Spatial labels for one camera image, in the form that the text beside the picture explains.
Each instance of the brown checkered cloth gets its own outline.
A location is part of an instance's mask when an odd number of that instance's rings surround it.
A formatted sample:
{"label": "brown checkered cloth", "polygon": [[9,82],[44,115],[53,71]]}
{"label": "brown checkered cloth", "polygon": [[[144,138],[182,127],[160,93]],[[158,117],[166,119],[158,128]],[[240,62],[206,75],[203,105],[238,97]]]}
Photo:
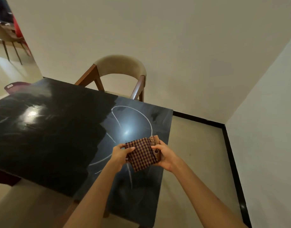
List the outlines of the brown checkered cloth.
{"label": "brown checkered cloth", "polygon": [[160,150],[152,149],[151,146],[159,144],[157,135],[142,138],[125,143],[125,148],[135,147],[135,150],[127,155],[134,171],[140,171],[160,161]]}

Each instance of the tabletop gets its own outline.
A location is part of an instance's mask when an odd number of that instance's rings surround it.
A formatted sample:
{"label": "tabletop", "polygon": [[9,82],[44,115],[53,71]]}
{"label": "tabletop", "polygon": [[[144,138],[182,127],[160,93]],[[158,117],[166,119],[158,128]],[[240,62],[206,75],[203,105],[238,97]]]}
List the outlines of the tabletop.
{"label": "tabletop", "polygon": [[[119,143],[158,135],[168,143],[173,111],[44,78],[0,100],[0,169],[81,200]],[[114,179],[109,212],[153,227],[163,169]]]}

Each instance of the item on table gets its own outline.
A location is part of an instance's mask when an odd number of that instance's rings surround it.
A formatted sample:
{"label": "item on table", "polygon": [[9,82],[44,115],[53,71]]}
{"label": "item on table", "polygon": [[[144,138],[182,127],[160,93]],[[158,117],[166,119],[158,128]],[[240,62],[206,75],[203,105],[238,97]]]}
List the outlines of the item on table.
{"label": "item on table", "polygon": [[159,144],[157,135],[125,143],[126,149],[135,147],[135,150],[127,155],[128,161],[132,164],[135,172],[143,170],[161,160],[161,151],[151,148],[151,146],[157,144]]}

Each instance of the glossy black tabletop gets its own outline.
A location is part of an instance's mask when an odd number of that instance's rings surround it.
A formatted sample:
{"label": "glossy black tabletop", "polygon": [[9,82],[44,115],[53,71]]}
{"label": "glossy black tabletop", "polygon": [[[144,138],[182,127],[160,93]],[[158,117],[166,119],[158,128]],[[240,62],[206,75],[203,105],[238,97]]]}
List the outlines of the glossy black tabletop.
{"label": "glossy black tabletop", "polygon": [[[158,135],[168,143],[173,111],[44,78],[0,100],[0,169],[81,200],[116,144]],[[163,169],[116,175],[107,208],[154,226]]]}

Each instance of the black baseboard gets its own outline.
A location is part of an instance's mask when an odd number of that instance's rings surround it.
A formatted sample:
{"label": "black baseboard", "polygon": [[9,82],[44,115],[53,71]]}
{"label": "black baseboard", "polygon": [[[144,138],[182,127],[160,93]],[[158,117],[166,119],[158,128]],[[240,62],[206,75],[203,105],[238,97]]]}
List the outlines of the black baseboard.
{"label": "black baseboard", "polygon": [[249,228],[252,228],[251,225],[251,221],[250,221],[250,217],[249,217],[249,213],[248,213],[248,209],[246,206],[246,200],[244,197],[244,193],[242,190],[242,184],[239,180],[239,174],[236,168],[236,164],[235,164],[235,160],[234,160],[234,156],[232,153],[232,149],[231,149],[231,145],[230,145],[230,140],[227,134],[227,130],[226,130],[226,126],[225,124],[219,123],[219,122],[213,122],[213,121],[209,121],[207,119],[203,119],[203,118],[199,118],[196,116],[192,116],[192,115],[188,115],[188,114],[184,114],[184,113],[180,113],[177,111],[173,111],[173,115],[180,117],[180,118],[185,118],[191,121],[195,121],[195,122],[200,122],[209,126],[214,126],[214,127],[218,127],[222,129],[222,133],[224,136],[224,142],[226,144],[226,148],[227,148],[227,153],[228,153],[228,158],[229,158],[229,162],[230,162],[230,167],[231,167],[231,171],[232,171],[232,176],[234,179],[234,184],[235,184],[235,189],[236,189],[236,194],[237,194],[237,198],[239,200],[239,207],[242,213],[242,219],[243,222],[245,223],[246,226],[248,226]]}

